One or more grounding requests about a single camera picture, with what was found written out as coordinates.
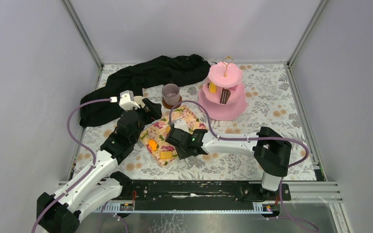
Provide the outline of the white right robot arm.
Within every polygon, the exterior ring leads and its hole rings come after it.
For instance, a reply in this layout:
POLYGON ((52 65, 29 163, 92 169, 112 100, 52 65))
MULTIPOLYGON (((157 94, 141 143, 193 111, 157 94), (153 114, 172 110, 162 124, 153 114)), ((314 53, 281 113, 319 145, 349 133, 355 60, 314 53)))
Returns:
POLYGON ((268 127, 261 127, 255 134, 214 136, 205 129, 188 133, 172 127, 165 141, 175 147, 178 157, 230 153, 256 159, 263 169, 260 196, 271 200, 278 194, 281 179, 288 174, 292 144, 268 127))

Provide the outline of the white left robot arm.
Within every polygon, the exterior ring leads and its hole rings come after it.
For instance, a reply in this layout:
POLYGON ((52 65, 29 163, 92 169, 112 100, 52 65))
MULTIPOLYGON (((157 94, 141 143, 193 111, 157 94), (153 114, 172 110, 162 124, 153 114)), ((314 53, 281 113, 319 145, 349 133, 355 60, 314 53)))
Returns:
POLYGON ((42 193, 36 204, 36 221, 32 232, 41 226, 49 233, 74 233, 81 221, 112 198, 124 200, 131 194, 127 178, 112 175, 104 184, 98 182, 116 169, 134 150, 145 126, 162 117, 162 105, 141 98, 110 97, 104 101, 119 103, 123 109, 113 132, 107 137, 93 161, 78 175, 55 191, 42 193))

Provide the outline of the yellow wafer biscuit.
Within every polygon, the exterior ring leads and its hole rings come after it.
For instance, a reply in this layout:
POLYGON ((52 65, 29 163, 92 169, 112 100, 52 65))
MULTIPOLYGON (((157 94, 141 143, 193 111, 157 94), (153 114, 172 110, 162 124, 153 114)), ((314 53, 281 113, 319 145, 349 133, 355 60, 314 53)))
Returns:
POLYGON ((210 93, 216 93, 217 92, 217 86, 213 82, 208 83, 208 91, 210 93))

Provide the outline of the pink three-tier cake stand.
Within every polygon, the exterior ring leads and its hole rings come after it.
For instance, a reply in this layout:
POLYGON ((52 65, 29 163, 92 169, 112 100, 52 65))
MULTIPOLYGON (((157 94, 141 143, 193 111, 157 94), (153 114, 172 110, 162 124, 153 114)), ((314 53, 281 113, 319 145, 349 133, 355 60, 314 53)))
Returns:
POLYGON ((233 120, 247 107, 243 71, 227 56, 209 69, 205 84, 198 93, 198 103, 215 120, 233 120))

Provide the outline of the orange square cracker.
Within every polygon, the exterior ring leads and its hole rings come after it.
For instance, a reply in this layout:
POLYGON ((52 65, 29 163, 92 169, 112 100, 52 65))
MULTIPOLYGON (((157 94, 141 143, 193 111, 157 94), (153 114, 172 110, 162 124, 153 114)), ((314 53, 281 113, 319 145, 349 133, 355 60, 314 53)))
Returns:
POLYGON ((161 151, 159 154, 160 160, 167 160, 172 158, 172 151, 161 151))

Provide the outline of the orange fish-shaped cookie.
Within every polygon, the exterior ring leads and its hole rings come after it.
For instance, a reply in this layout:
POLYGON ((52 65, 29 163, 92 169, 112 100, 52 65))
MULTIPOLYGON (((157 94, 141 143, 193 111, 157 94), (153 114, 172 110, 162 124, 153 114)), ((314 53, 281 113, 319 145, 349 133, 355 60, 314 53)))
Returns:
POLYGON ((156 143, 155 140, 150 139, 150 140, 148 141, 148 145, 149 145, 149 147, 151 148, 151 151, 157 151, 157 150, 158 150, 158 144, 156 143))

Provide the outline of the chocolate wafer biscuit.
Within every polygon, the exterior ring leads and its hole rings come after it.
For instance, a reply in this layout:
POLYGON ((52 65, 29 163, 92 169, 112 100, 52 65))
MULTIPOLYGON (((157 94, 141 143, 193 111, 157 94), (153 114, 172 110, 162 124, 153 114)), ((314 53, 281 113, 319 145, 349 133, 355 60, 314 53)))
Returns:
POLYGON ((231 96, 231 91, 229 89, 223 88, 220 94, 220 104, 227 104, 231 96))

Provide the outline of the purple mug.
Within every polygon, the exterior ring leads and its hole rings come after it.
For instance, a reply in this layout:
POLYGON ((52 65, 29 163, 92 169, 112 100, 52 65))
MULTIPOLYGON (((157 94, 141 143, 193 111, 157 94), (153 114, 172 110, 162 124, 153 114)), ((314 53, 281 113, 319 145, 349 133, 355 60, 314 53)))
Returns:
POLYGON ((162 99, 164 104, 170 107, 177 104, 181 99, 179 86, 173 83, 169 83, 163 86, 162 99))

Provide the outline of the white paper cup black base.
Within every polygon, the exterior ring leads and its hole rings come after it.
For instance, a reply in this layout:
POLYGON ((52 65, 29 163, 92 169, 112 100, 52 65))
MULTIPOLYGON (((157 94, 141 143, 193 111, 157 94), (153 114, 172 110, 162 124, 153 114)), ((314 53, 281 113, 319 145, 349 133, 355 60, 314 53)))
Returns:
POLYGON ((134 101, 139 105, 140 108, 145 107, 145 103, 143 102, 143 96, 134 96, 134 101))

